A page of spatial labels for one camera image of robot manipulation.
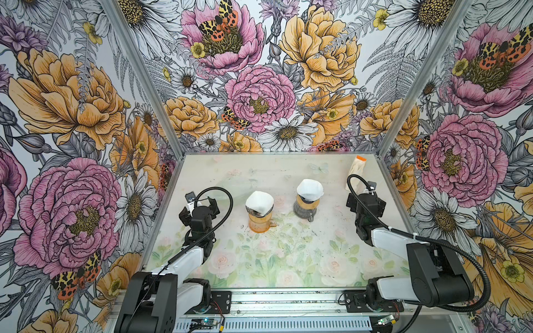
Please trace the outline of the clear grey glass pitcher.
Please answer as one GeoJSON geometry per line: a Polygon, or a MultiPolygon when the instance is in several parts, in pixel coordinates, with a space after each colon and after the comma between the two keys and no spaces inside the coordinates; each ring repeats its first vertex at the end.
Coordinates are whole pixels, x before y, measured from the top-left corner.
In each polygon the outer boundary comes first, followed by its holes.
{"type": "Polygon", "coordinates": [[[305,219],[310,223],[312,223],[315,220],[315,216],[317,213],[316,208],[307,210],[307,209],[301,208],[298,205],[293,207],[293,211],[295,215],[297,215],[297,217],[299,217],[300,219],[305,219]]]}

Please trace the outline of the orange glass pitcher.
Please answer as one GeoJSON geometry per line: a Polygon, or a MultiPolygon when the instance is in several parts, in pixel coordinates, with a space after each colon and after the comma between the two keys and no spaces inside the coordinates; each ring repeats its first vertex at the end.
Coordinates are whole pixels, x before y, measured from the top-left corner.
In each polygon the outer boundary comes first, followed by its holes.
{"type": "Polygon", "coordinates": [[[272,213],[268,215],[257,217],[253,215],[248,215],[248,227],[254,233],[265,233],[270,228],[277,227],[277,223],[272,219],[272,213]]]}

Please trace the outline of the single white coffee filter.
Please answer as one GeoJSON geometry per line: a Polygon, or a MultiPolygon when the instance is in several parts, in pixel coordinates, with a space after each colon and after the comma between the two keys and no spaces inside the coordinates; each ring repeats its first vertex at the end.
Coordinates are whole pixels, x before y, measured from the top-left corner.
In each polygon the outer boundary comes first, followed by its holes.
{"type": "Polygon", "coordinates": [[[250,215],[262,217],[268,215],[274,207],[274,198],[272,195],[263,191],[254,191],[247,198],[245,207],[250,215]]]}

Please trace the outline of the blue glass dripper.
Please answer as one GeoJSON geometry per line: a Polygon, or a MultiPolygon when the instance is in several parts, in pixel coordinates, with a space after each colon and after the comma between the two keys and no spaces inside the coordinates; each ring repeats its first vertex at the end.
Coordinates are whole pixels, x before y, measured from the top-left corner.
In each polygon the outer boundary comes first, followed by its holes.
{"type": "Polygon", "coordinates": [[[312,197],[314,198],[313,200],[309,199],[309,198],[305,198],[304,196],[302,196],[300,194],[297,194],[296,201],[302,207],[303,206],[310,206],[310,207],[313,206],[313,207],[315,207],[315,206],[319,205],[319,201],[320,201],[321,197],[319,196],[317,198],[315,195],[313,195],[312,197]]]}

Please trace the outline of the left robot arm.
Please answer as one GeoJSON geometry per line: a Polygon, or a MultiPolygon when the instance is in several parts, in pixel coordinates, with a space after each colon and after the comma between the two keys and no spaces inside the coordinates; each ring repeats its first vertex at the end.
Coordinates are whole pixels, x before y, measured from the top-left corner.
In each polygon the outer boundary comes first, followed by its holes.
{"type": "Polygon", "coordinates": [[[209,258],[214,242],[212,220],[219,214],[213,198],[190,202],[179,214],[186,234],[183,249],[152,271],[133,275],[115,323],[115,332],[173,332],[176,320],[198,305],[209,303],[207,280],[188,276],[209,258]]]}

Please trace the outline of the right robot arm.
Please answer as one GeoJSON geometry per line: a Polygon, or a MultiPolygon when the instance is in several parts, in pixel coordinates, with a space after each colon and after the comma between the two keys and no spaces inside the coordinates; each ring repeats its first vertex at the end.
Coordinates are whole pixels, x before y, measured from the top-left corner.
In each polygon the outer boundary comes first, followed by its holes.
{"type": "Polygon", "coordinates": [[[407,277],[369,279],[366,288],[369,306],[384,301],[406,301],[425,307],[443,307],[473,300],[473,285],[450,244],[421,241],[402,230],[382,226],[379,218],[385,202],[375,194],[349,194],[346,206],[355,213],[356,231],[365,244],[388,251],[408,263],[407,277]]]}

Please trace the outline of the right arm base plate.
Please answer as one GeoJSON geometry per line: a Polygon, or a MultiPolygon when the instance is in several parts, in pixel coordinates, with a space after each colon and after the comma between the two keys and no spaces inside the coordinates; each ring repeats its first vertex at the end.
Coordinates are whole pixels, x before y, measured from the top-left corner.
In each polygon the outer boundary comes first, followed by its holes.
{"type": "Polygon", "coordinates": [[[340,297],[340,305],[344,305],[348,313],[401,313],[404,306],[401,302],[386,300],[374,292],[363,290],[345,290],[340,297]]]}

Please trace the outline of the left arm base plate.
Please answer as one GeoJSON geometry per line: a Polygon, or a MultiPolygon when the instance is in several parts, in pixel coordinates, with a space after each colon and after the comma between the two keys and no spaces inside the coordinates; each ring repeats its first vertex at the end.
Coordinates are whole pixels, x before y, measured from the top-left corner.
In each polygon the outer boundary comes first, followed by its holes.
{"type": "Polygon", "coordinates": [[[230,314],[233,293],[231,291],[212,291],[210,304],[205,314],[230,314]]]}

